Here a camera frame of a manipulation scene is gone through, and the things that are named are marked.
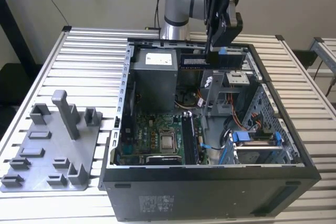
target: power supply label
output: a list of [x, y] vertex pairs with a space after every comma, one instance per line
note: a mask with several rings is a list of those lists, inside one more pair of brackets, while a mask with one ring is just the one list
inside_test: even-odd
[[139, 196], [141, 212], [171, 212], [173, 211], [174, 196]]

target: open computer tower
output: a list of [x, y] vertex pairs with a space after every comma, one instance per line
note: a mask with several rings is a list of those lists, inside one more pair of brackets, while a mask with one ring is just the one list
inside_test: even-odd
[[119, 221], [276, 216], [320, 175], [252, 45], [129, 39], [100, 188]]

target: white wall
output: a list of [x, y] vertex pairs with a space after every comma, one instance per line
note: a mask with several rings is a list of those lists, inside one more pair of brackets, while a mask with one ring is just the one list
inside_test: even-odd
[[[156, 0], [54, 0], [72, 26], [144, 28], [153, 26]], [[27, 44], [43, 62], [65, 25], [50, 0], [7, 0]], [[160, 2], [163, 22], [164, 0]], [[246, 34], [281, 34], [292, 48], [307, 49], [314, 36], [336, 37], [336, 0], [240, 0]], [[191, 21], [202, 31], [202, 21]], [[15, 54], [0, 32], [0, 48]]]

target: blue latch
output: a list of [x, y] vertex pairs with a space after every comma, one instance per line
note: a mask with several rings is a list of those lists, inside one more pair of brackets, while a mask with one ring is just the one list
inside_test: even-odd
[[247, 131], [235, 131], [232, 134], [233, 142], [250, 141], [250, 136]]
[[280, 146], [282, 144], [282, 137], [280, 132], [276, 131], [274, 133], [275, 141], [277, 142], [277, 146]]

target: aluminum extrusion table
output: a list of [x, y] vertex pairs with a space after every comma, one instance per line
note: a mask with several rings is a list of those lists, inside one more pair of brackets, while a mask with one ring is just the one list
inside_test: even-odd
[[[34, 224], [117, 222], [106, 192], [99, 191], [97, 185], [105, 143], [114, 125], [125, 47], [128, 37], [158, 36], [155, 30], [92, 28], [72, 28], [61, 33], [0, 142], [0, 177], [7, 173], [8, 161], [17, 153], [32, 122], [32, 105], [46, 103], [50, 110], [56, 110], [51, 96], [56, 89], [64, 89], [68, 102], [75, 103], [78, 111], [95, 106], [103, 113], [89, 187], [85, 191], [0, 193], [0, 220]], [[205, 39], [202, 33], [191, 34], [191, 40]], [[254, 44], [322, 180], [275, 219], [184, 223], [336, 223], [336, 111], [284, 40], [240, 35], [235, 42]]]

